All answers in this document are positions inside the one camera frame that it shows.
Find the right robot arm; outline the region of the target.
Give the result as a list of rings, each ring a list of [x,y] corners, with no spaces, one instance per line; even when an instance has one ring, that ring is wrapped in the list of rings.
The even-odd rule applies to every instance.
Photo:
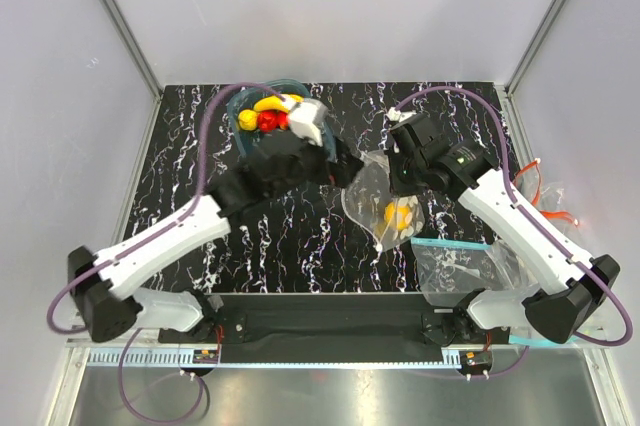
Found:
[[[533,286],[477,289],[454,308],[454,330],[476,342],[499,327],[533,328],[565,344],[598,309],[620,272],[609,255],[594,257],[559,231],[512,185],[495,157],[474,140],[452,144],[424,113],[387,114],[394,145],[386,155],[393,193],[425,188],[479,217],[522,260]]]

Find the yellow lemon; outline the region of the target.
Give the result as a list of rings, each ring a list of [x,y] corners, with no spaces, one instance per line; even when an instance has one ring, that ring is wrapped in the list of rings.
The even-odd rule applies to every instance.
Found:
[[[414,212],[405,200],[389,203],[385,208],[382,220],[374,232],[381,238],[405,238],[415,232]]]

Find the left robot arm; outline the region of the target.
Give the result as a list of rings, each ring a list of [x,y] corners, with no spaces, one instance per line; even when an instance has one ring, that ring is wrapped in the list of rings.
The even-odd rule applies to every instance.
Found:
[[[97,253],[67,256],[69,295],[91,340],[105,343],[132,329],[169,329],[196,342],[215,332],[216,313],[201,293],[145,288],[145,282],[200,246],[229,235],[263,202],[306,183],[345,189],[364,163],[343,141],[329,154],[290,131],[266,136],[204,193],[143,232]]]

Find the white dotted zip bag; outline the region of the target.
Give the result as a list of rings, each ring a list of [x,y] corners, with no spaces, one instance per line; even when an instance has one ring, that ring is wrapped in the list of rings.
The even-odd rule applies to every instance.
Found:
[[[341,192],[341,203],[346,216],[364,229],[373,239],[375,250],[384,252],[409,241],[425,225],[425,215],[416,195],[394,196],[390,191],[389,162],[382,150],[361,155],[363,168],[353,182]],[[405,200],[414,212],[415,232],[405,238],[381,238],[374,229],[382,220],[384,208],[391,202]]]

